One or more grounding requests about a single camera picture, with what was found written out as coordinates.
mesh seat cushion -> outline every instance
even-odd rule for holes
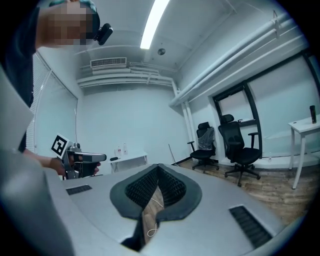
[[[201,150],[201,149],[198,149],[190,154],[190,156],[195,159],[208,159],[214,155],[215,153],[213,153],[212,150]]]
[[[234,154],[233,161],[241,165],[250,165],[260,157],[259,149],[245,147]]]

hand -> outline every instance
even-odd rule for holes
[[[58,175],[66,176],[66,169],[59,158],[51,158],[49,168],[54,169]]]
[[[74,163],[75,163],[74,156],[73,155],[69,156],[69,164],[70,164],[70,166],[73,166]],[[98,162],[97,165],[96,165],[96,168],[94,169],[93,175],[96,175],[97,172],[99,172],[98,166],[100,166],[100,165],[101,165],[101,163]]]
[[[74,162],[75,162],[74,161],[74,157],[73,157],[73,155],[71,155],[69,157],[70,166],[73,166]],[[93,175],[96,175],[97,172],[99,172],[98,166],[100,166],[100,165],[101,165],[101,163],[98,162],[97,163],[97,167],[94,169]],[[66,169],[63,166],[63,164],[62,164],[62,162],[61,162],[61,160],[59,158],[52,158],[51,161],[50,161],[49,168],[54,169],[58,173],[58,175],[61,175],[61,176],[64,176],[64,177],[66,176]]]

small white table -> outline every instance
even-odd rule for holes
[[[304,163],[305,149],[306,149],[306,135],[313,134],[320,131],[320,114],[316,116],[316,123],[312,123],[311,117],[288,123],[291,126],[291,157],[289,170],[292,170],[294,164],[294,154],[295,154],[295,131],[301,135],[301,146],[300,146],[300,160],[298,169],[295,174],[292,189],[296,189],[299,177],[302,170],[302,165]]]
[[[144,158],[145,164],[148,164],[147,155],[148,154],[144,151],[132,152],[129,154],[122,155],[121,158],[119,158],[117,160],[114,160],[114,161],[109,160],[109,164],[111,165],[112,173],[115,173],[118,170],[118,163],[119,162],[128,161],[128,160],[137,159],[137,158]]]

office chair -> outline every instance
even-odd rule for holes
[[[257,180],[260,180],[258,173],[252,171],[255,169],[253,163],[261,156],[261,151],[254,148],[255,135],[259,132],[252,132],[248,135],[251,136],[251,148],[245,147],[244,139],[240,132],[240,126],[237,121],[234,121],[234,117],[231,114],[226,114],[221,117],[221,125],[218,127],[221,133],[224,143],[226,145],[225,154],[231,163],[238,163],[234,166],[234,170],[226,171],[224,177],[228,177],[228,174],[239,174],[238,186],[241,187],[241,178],[243,173],[249,173],[256,176]]]
[[[201,138],[202,136],[204,136],[209,128],[212,128],[212,127],[210,127],[208,122],[200,123],[198,125],[198,130],[196,130],[197,137]],[[214,136],[212,136],[212,142],[211,142],[212,150],[198,149],[195,151],[194,141],[190,141],[187,144],[191,144],[191,147],[193,150],[193,152],[190,154],[190,157],[200,160],[198,164],[192,167],[192,170],[194,170],[198,166],[204,166],[203,173],[205,173],[206,166],[215,166],[216,169],[219,170],[219,166],[215,163],[215,161],[210,159],[210,157],[216,155],[216,147],[214,146]]]

